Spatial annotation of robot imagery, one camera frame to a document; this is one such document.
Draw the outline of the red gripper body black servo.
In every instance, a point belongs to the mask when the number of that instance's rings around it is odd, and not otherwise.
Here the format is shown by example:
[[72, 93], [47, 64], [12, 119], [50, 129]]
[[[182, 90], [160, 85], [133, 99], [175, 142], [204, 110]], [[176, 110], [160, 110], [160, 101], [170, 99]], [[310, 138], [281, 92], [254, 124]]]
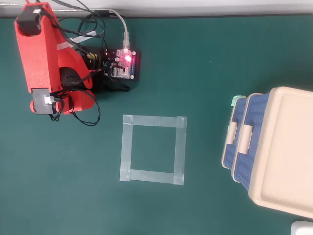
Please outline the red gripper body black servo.
[[70, 94], [64, 94], [54, 98], [53, 109], [57, 113], [69, 115], [73, 112], [74, 103]]

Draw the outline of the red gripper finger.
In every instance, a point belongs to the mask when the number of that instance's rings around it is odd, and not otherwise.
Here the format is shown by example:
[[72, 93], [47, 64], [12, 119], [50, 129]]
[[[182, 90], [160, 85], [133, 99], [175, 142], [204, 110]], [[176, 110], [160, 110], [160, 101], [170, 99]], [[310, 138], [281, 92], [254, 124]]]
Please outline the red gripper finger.
[[71, 111], [78, 112], [92, 108], [95, 104], [95, 95], [91, 91], [70, 92], [72, 104]]

